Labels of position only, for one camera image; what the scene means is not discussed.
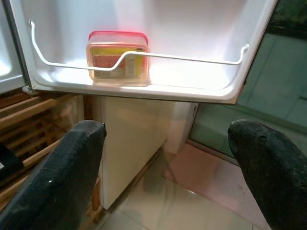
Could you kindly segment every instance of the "wooden slatted shelf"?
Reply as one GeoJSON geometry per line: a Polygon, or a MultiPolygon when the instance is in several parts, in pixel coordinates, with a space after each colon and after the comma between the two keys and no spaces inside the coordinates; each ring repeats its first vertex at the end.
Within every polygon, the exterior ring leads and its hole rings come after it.
{"type": "MultiPolygon", "coordinates": [[[[0,182],[0,212],[5,208],[32,169],[41,162],[71,129],[69,113],[53,113],[52,109],[73,98],[72,94],[38,94],[35,97],[13,91],[0,95],[0,142],[24,165],[4,182],[0,182]]],[[[97,178],[91,202],[80,230],[98,221],[100,178],[97,178]]]]}

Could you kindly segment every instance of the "red lid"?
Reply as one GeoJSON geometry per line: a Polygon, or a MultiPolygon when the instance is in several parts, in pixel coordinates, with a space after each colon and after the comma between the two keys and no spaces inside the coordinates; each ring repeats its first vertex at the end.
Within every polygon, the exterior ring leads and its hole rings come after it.
{"type": "Polygon", "coordinates": [[[114,34],[124,34],[124,35],[132,35],[132,36],[141,36],[145,39],[146,43],[148,44],[148,38],[144,33],[141,32],[131,32],[131,31],[92,31],[90,35],[88,36],[88,40],[91,39],[92,36],[97,34],[106,34],[106,33],[114,33],[114,34]]]}

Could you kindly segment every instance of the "food label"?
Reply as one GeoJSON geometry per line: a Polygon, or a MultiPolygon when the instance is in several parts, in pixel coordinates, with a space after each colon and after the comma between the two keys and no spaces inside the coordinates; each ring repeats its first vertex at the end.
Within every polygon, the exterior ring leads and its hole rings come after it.
{"type": "MultiPolygon", "coordinates": [[[[111,68],[113,67],[122,53],[129,51],[127,48],[104,48],[93,50],[93,65],[95,67],[111,68]]],[[[98,79],[122,79],[134,80],[142,77],[143,57],[126,56],[119,66],[113,71],[94,71],[95,78],[98,79]]]]}

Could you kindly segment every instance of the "refrigerator door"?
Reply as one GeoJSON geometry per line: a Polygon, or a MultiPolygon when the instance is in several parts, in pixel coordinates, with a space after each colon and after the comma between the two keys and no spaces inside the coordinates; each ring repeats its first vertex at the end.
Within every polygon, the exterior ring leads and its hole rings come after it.
{"type": "Polygon", "coordinates": [[[277,0],[9,2],[35,90],[234,104],[277,0]],[[86,45],[99,30],[147,35],[150,53],[127,55],[149,56],[148,86],[90,78],[86,45]]]}
{"type": "Polygon", "coordinates": [[[0,2],[0,93],[24,86],[19,59],[2,4],[0,2]]]}

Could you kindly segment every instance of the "white wire rail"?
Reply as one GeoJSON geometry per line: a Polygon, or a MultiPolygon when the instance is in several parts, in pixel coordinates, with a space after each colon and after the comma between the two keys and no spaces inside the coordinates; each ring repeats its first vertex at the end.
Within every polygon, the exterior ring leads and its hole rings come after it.
{"type": "Polygon", "coordinates": [[[47,61],[42,52],[40,51],[35,38],[35,23],[31,20],[29,20],[29,24],[31,25],[31,39],[32,39],[32,45],[41,59],[42,62],[44,62],[48,66],[56,66],[56,67],[64,67],[64,68],[73,68],[73,69],[88,69],[88,70],[98,70],[98,71],[113,71],[115,70],[122,60],[128,56],[128,55],[138,55],[138,56],[148,56],[148,57],[156,57],[156,58],[168,58],[168,59],[178,59],[178,60],[186,60],[186,61],[197,61],[197,62],[206,62],[206,63],[214,63],[214,64],[223,64],[223,65],[240,65],[243,60],[243,56],[245,51],[248,49],[249,44],[246,44],[243,46],[240,50],[240,58],[238,61],[215,61],[215,60],[204,60],[199,58],[192,58],[192,57],[185,57],[185,56],[177,56],[177,55],[168,55],[168,54],[155,54],[155,53],[147,53],[147,52],[139,52],[139,51],[126,51],[123,53],[120,58],[117,60],[114,66],[110,68],[102,68],[102,67],[91,67],[91,66],[75,66],[75,65],[69,65],[69,64],[63,64],[63,63],[56,63],[56,62],[50,62],[47,61]]]}

